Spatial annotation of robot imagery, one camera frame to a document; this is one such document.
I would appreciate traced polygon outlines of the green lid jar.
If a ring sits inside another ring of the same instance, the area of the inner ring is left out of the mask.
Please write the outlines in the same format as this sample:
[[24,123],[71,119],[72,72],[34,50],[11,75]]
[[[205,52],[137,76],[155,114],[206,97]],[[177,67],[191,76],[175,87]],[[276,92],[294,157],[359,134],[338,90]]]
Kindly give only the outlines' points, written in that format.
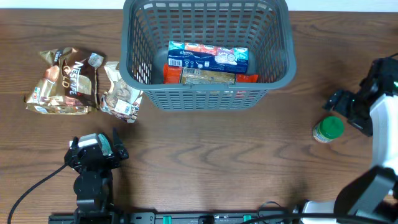
[[312,134],[316,141],[329,143],[339,138],[344,133],[344,130],[344,124],[339,117],[328,116],[313,127]]

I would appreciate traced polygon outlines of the orange cracker packet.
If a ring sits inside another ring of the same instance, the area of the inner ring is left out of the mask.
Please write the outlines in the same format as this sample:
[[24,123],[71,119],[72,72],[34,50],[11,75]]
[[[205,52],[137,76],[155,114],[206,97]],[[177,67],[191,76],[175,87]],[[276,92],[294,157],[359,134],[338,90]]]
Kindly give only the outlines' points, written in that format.
[[229,84],[256,83],[258,75],[244,75],[227,72],[214,72],[199,68],[172,67],[167,64],[163,67],[164,84]]

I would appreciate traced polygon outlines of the Kleenex tissue multipack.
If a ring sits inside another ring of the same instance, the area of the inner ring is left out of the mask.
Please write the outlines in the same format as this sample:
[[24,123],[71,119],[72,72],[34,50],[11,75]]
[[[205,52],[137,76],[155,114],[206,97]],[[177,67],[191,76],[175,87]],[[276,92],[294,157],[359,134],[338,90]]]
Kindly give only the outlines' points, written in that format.
[[214,72],[246,73],[249,65],[248,49],[170,41],[168,65],[199,68]]

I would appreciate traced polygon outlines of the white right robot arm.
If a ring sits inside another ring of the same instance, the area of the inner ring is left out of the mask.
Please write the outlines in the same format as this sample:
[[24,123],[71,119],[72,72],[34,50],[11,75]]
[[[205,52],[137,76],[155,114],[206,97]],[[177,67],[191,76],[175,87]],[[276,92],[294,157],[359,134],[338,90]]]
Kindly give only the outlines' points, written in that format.
[[348,115],[365,112],[373,137],[371,168],[347,185],[333,202],[309,201],[301,212],[301,223],[397,223],[397,205],[384,201],[388,193],[397,195],[397,79],[367,78],[348,100]]

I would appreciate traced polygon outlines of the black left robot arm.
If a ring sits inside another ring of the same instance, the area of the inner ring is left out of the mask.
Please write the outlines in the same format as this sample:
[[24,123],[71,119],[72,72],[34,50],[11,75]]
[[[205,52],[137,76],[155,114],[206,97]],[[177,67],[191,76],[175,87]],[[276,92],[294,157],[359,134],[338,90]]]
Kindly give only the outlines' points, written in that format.
[[129,215],[114,205],[113,169],[129,158],[118,132],[89,134],[70,141],[65,164],[79,173],[73,184],[77,209],[74,223],[129,223]]

